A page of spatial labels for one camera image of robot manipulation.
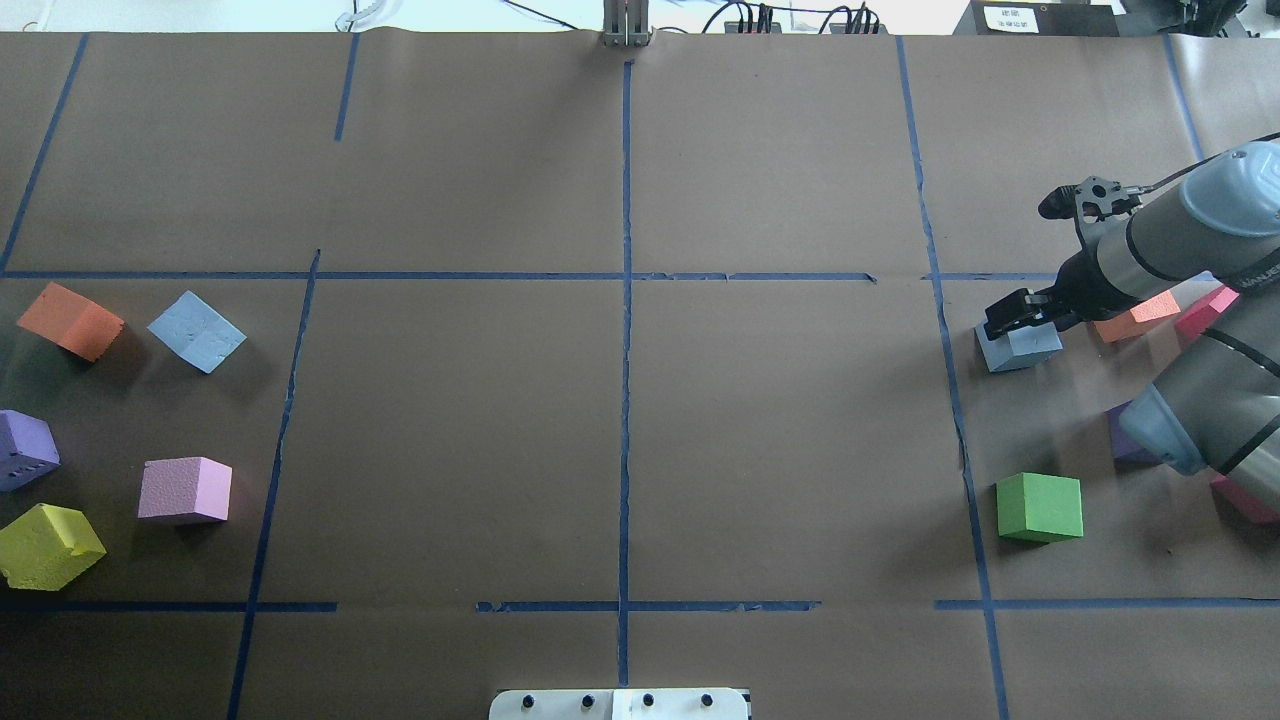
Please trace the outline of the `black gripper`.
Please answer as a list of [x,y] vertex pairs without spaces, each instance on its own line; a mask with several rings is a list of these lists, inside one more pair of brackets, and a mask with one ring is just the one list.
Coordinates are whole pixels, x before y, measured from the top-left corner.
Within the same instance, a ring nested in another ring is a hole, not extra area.
[[1056,331],[1068,331],[1083,322],[1107,320],[1114,315],[1114,287],[1091,250],[1070,256],[1060,266],[1047,293],[1015,290],[989,305],[983,323],[986,338],[996,341],[1021,328],[1043,325],[1050,322],[1046,316],[1050,309],[1055,313],[1052,324]]

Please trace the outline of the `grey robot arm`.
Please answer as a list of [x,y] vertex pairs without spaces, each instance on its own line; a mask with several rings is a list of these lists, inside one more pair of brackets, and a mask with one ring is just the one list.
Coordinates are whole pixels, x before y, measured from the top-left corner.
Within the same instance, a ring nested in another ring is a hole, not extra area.
[[1277,520],[1277,136],[1239,145],[1148,186],[1096,176],[1050,192],[1039,214],[1075,225],[1079,251],[1039,291],[986,309],[977,337],[992,372],[1010,352],[1137,309],[1202,274],[1216,287],[1176,322],[1181,352],[1111,414],[1153,461],[1217,488],[1256,521]]

